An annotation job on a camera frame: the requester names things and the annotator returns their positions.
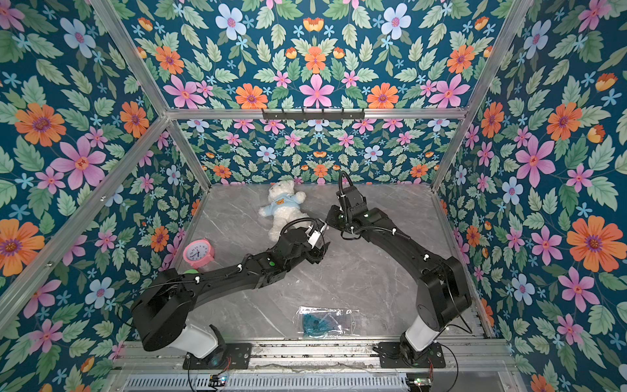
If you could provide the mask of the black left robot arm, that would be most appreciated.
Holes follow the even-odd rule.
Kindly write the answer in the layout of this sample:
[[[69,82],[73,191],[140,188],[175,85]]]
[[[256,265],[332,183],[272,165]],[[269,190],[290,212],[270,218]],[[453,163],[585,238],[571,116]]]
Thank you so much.
[[[300,218],[282,228],[272,248],[247,254],[236,266],[194,274],[160,272],[132,306],[132,325],[143,350],[172,348],[197,359],[222,361],[226,344],[220,331],[213,325],[192,324],[190,312],[235,292],[275,284],[303,261],[320,263],[329,247],[324,239],[327,230],[323,220]]]

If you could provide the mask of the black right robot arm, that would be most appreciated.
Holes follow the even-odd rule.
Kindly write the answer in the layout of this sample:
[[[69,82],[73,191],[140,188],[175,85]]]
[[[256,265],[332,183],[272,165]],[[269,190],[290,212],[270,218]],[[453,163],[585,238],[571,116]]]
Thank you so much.
[[[349,175],[342,171],[336,193],[338,204],[327,223],[348,235],[381,248],[402,266],[417,284],[417,317],[400,338],[399,356],[414,364],[445,331],[447,325],[471,307],[472,297],[462,263],[428,251],[402,232],[378,208],[370,209]]]

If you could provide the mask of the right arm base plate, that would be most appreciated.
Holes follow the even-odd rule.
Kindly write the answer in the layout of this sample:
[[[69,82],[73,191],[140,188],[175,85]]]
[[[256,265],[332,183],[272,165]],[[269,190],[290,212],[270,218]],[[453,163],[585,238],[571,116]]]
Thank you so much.
[[[435,342],[424,351],[415,351],[408,343],[379,342],[372,347],[382,368],[445,368],[442,346]]]

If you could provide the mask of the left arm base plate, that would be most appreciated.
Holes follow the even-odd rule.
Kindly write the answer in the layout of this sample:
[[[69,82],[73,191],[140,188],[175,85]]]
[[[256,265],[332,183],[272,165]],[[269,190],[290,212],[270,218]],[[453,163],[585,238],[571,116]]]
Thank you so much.
[[[228,343],[218,346],[206,358],[199,359],[188,353],[184,370],[242,370],[248,369],[251,360],[251,343]]]

